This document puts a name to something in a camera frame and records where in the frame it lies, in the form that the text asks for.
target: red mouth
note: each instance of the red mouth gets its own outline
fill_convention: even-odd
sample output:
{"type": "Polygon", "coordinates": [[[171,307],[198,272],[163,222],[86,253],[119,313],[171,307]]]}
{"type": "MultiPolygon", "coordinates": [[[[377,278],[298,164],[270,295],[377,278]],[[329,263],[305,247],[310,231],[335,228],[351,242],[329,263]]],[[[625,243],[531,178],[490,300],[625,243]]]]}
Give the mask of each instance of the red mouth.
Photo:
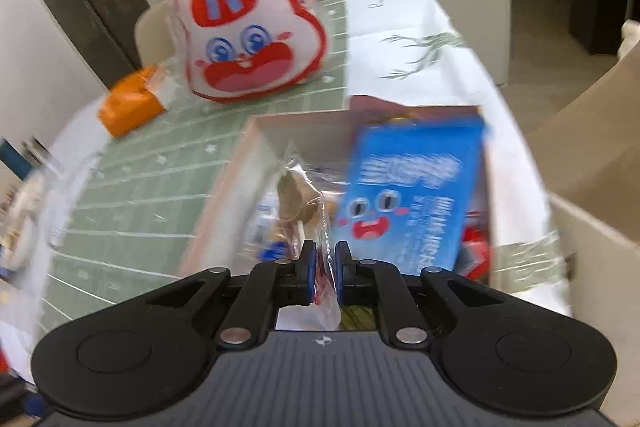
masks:
{"type": "Polygon", "coordinates": [[[249,67],[237,62],[214,62],[204,77],[209,86],[220,91],[246,91],[267,86],[283,77],[293,65],[293,53],[284,42],[272,42],[248,60],[249,67]]]}
{"type": "Polygon", "coordinates": [[[379,217],[373,221],[353,223],[353,237],[356,239],[377,239],[389,229],[389,218],[379,217]]]}

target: blue snack bag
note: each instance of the blue snack bag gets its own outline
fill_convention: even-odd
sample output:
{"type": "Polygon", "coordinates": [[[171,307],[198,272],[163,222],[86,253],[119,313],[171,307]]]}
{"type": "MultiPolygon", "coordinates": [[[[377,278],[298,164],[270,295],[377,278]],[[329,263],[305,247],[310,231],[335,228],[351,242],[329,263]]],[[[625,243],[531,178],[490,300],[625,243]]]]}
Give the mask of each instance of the blue snack bag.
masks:
{"type": "Polygon", "coordinates": [[[452,270],[476,184],[479,117],[387,124],[363,131],[335,219],[335,241],[354,259],[377,259],[419,275],[452,270]]]}

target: cartoon face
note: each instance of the cartoon face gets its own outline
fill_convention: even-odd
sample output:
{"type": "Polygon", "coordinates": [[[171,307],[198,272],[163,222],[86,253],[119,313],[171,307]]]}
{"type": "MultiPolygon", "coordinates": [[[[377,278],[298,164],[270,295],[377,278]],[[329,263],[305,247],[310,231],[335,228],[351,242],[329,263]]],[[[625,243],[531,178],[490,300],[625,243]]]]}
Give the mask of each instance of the cartoon face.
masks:
{"type": "Polygon", "coordinates": [[[174,0],[195,94],[217,101],[299,82],[320,66],[326,33],[300,0],[174,0]]]}
{"type": "Polygon", "coordinates": [[[400,193],[390,188],[380,190],[372,201],[363,196],[354,198],[345,205],[344,214],[338,216],[336,225],[350,225],[355,239],[377,239],[388,232],[392,216],[404,216],[409,211],[400,203],[400,193]]]}

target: plush backpack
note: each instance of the plush backpack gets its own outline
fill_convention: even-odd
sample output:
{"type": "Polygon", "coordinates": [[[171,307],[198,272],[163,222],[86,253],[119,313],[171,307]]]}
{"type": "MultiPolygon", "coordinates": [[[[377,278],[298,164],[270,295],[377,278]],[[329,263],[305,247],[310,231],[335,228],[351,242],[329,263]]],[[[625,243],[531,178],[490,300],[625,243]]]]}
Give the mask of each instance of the plush backpack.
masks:
{"type": "Polygon", "coordinates": [[[306,80],[328,49],[309,0],[174,0],[172,25],[191,90],[216,102],[306,80]]]}

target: orange package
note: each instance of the orange package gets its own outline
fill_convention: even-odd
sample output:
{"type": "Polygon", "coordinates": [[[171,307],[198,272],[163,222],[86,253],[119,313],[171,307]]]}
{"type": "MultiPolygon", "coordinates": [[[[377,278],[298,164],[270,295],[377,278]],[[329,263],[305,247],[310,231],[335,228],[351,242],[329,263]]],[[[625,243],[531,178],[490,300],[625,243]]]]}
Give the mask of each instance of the orange package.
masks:
{"type": "Polygon", "coordinates": [[[126,135],[164,112],[159,92],[166,71],[158,66],[125,76],[111,88],[98,111],[98,118],[114,138],[126,135]]]}

